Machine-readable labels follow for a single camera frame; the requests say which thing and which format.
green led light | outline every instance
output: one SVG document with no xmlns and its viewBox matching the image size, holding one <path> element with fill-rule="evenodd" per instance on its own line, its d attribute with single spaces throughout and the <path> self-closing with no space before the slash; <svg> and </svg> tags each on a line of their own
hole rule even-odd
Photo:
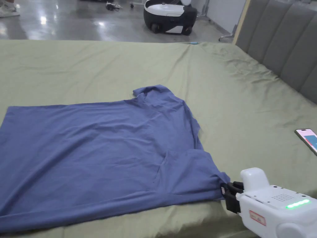
<svg viewBox="0 0 317 238">
<path fill-rule="evenodd" d="M 305 200 L 303 200 L 303 201 L 299 201 L 299 202 L 295 202 L 295 203 L 293 203 L 293 204 L 290 204 L 290 205 L 286 206 L 286 208 L 290 209 L 290 208 L 298 207 L 298 206 L 300 206 L 300 205 L 303 205 L 303 204 L 309 203 L 309 202 L 310 202 L 310 201 L 309 201 L 308 199 L 305 199 Z"/>
</svg>

black and white robot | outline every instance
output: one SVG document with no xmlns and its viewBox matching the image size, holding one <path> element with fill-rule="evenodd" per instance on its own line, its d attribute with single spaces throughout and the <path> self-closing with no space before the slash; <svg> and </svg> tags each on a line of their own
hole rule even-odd
<svg viewBox="0 0 317 238">
<path fill-rule="evenodd" d="M 144 21 L 154 33 L 178 33 L 188 36 L 197 18 L 197 9 L 191 0 L 147 0 Z"/>
</svg>

red label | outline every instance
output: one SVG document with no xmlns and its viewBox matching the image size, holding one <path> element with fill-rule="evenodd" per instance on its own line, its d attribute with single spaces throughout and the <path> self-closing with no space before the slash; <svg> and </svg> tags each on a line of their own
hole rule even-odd
<svg viewBox="0 0 317 238">
<path fill-rule="evenodd" d="M 305 141 L 307 141 L 307 143 L 310 144 L 310 146 L 313 146 L 306 138 L 305 138 Z"/>
<path fill-rule="evenodd" d="M 265 218 L 263 216 L 260 216 L 259 214 L 255 213 L 255 212 L 252 212 L 251 210 L 249 212 L 250 212 L 251 219 L 253 219 L 253 220 L 257 221 L 258 223 L 266 226 L 266 221 L 265 221 Z"/>
</svg>

headboard panel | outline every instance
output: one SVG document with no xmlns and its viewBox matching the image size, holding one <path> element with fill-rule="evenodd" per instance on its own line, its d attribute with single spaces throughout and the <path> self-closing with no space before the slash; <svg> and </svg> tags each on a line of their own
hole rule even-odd
<svg viewBox="0 0 317 238">
<path fill-rule="evenodd" d="M 317 103 L 317 12 L 276 0 L 249 0 L 241 24 L 236 45 Z"/>
</svg>

blue object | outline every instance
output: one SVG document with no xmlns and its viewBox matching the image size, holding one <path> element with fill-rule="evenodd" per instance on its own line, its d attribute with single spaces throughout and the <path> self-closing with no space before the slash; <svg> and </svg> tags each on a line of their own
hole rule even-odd
<svg viewBox="0 0 317 238">
<path fill-rule="evenodd" d="M 313 146 L 315 149 L 317 149 L 317 137 L 316 136 L 305 136 L 305 138 L 310 143 L 311 146 Z"/>
<path fill-rule="evenodd" d="M 9 107 L 0 129 L 0 232 L 220 199 L 229 182 L 166 87 L 119 102 Z"/>
</svg>

